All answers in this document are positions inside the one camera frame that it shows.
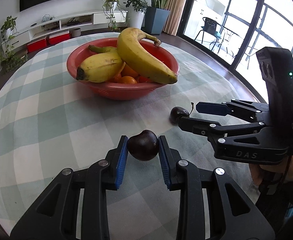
curtain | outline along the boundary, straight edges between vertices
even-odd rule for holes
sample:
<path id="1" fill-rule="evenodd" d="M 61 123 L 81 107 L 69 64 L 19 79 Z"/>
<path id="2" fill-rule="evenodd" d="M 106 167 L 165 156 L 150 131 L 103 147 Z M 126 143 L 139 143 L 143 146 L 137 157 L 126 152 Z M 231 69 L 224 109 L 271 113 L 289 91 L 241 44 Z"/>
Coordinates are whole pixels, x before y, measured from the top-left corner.
<path id="1" fill-rule="evenodd" d="M 165 24 L 163 31 L 170 35 L 176 35 L 180 24 L 182 12 L 186 0 L 169 0 L 166 6 L 167 10 L 170 10 L 170 15 Z"/>

light blue checkered cloth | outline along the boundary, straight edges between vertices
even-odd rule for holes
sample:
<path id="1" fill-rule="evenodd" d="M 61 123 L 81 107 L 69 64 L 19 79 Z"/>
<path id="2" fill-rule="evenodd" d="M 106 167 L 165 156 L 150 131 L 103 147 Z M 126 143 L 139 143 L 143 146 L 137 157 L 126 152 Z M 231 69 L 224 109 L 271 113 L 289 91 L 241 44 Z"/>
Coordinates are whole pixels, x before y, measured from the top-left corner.
<path id="1" fill-rule="evenodd" d="M 192 55 L 167 44 L 180 65 L 179 80 L 132 101 L 94 95 L 66 69 L 70 53 L 102 33 L 79 37 L 39 52 L 17 70 L 0 91 L 0 224 L 13 226 L 65 167 L 88 168 L 117 146 L 121 135 L 142 130 L 165 135 L 171 148 L 199 168 L 224 168 L 256 200 L 247 164 L 216 160 L 206 137 L 169 122 L 174 106 L 238 98 L 232 85 Z M 243 123 L 234 117 L 192 113 L 192 117 Z M 107 192 L 111 239 L 175 239 L 180 193 L 164 184 L 159 158 L 140 162 L 128 156 L 123 184 Z"/>

white tv cabinet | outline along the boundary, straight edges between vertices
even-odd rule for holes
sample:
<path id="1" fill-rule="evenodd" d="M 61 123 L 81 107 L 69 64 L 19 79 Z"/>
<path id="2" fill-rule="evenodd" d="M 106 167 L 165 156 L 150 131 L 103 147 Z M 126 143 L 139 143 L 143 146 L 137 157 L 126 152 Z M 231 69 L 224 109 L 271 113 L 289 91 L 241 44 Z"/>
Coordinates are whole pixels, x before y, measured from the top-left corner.
<path id="1" fill-rule="evenodd" d="M 124 23 L 126 11 L 113 11 L 115 21 Z M 67 22 L 79 21 L 77 25 L 67 26 Z M 14 34 L 15 38 L 10 40 L 10 44 L 14 46 L 14 50 L 20 50 L 31 41 L 43 39 L 44 37 L 58 33 L 60 31 L 70 30 L 83 27 L 83 30 L 93 30 L 107 27 L 110 19 L 104 14 L 103 10 L 91 10 L 84 12 L 71 13 L 62 16 L 56 16 L 53 20 L 47 22 L 38 22 L 35 26 L 30 26 L 22 30 L 18 30 Z"/>

yellow banana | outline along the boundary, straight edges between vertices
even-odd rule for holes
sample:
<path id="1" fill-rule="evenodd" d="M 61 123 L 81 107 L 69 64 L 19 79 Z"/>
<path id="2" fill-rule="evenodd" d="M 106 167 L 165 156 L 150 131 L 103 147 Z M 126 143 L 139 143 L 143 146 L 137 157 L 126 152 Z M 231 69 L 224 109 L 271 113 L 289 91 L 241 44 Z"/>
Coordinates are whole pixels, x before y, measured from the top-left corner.
<path id="1" fill-rule="evenodd" d="M 119 74 L 125 66 L 117 51 L 95 54 L 85 59 L 77 69 L 77 80 L 105 82 Z"/>
<path id="2" fill-rule="evenodd" d="M 94 45 L 89 45 L 88 49 L 91 50 L 92 52 L 96 53 L 105 53 L 105 52 L 110 52 L 110 51 L 117 51 L 115 47 L 97 47 Z"/>
<path id="3" fill-rule="evenodd" d="M 120 57 L 130 68 L 140 75 L 161 84 L 174 84 L 177 82 L 177 75 L 170 70 L 163 62 L 148 53 L 139 43 L 141 39 L 154 41 L 160 46 L 161 41 L 140 29 L 127 28 L 123 30 L 118 38 L 117 49 Z"/>

sliding glass door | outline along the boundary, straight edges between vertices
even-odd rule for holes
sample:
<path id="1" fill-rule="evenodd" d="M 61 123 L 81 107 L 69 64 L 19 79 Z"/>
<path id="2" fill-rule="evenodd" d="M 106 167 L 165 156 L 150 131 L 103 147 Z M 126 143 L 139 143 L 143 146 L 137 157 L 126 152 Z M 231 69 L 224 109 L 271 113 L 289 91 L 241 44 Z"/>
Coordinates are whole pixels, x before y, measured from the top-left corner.
<path id="1" fill-rule="evenodd" d="M 267 102 L 255 53 L 267 46 L 293 54 L 293 1 L 187 0 L 179 36 L 221 62 Z"/>

